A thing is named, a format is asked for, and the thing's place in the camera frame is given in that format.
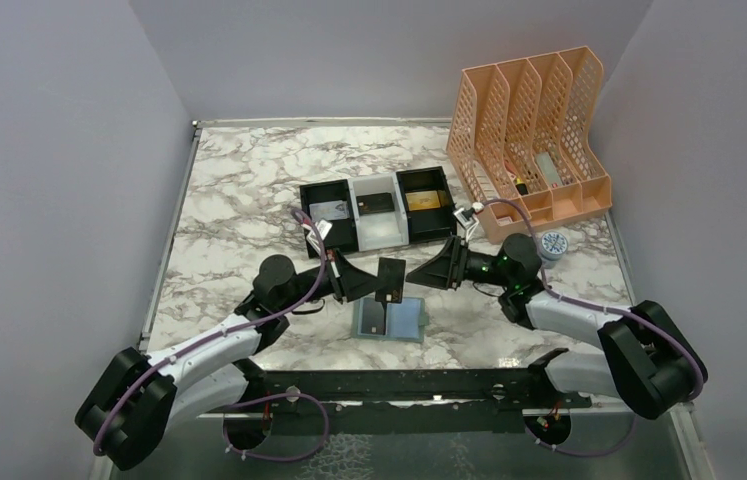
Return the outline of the green card holder wallet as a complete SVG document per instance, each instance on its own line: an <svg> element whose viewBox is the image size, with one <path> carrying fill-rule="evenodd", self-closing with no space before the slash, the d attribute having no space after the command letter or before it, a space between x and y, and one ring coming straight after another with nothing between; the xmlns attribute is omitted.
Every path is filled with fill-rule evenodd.
<svg viewBox="0 0 747 480"><path fill-rule="evenodd" d="M354 338L422 343L430 322L424 299L380 303L372 296L354 303L350 335Z"/></svg>

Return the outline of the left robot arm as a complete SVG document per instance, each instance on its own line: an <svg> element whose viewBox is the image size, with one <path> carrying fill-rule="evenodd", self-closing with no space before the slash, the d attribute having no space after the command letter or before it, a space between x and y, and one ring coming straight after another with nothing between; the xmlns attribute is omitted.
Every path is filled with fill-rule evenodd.
<svg viewBox="0 0 747 480"><path fill-rule="evenodd" d="M289 257L272 255L262 261L251 292L217 326L147 354L134 347L118 352L79 407L75 424L92 440L95 455L131 469L183 421L221 406L258 406L266 391L264 371L252 358L284 334L296 308L326 297L355 301L385 284L338 250L303 272Z"/></svg>

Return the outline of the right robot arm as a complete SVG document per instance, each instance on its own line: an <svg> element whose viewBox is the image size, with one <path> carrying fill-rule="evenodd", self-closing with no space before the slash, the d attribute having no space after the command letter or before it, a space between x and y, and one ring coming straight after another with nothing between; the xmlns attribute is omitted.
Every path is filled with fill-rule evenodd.
<svg viewBox="0 0 747 480"><path fill-rule="evenodd" d="M529 330L555 332L598 349L562 353L526 380L528 398L549 407L565 392L619 398L638 416L656 419L695 399L708 379L704 363L657 302L601 306L550 287L532 237L512 234L495 255L453 236L406 276L409 283L455 290L465 281L502 288L505 318Z"/></svg>

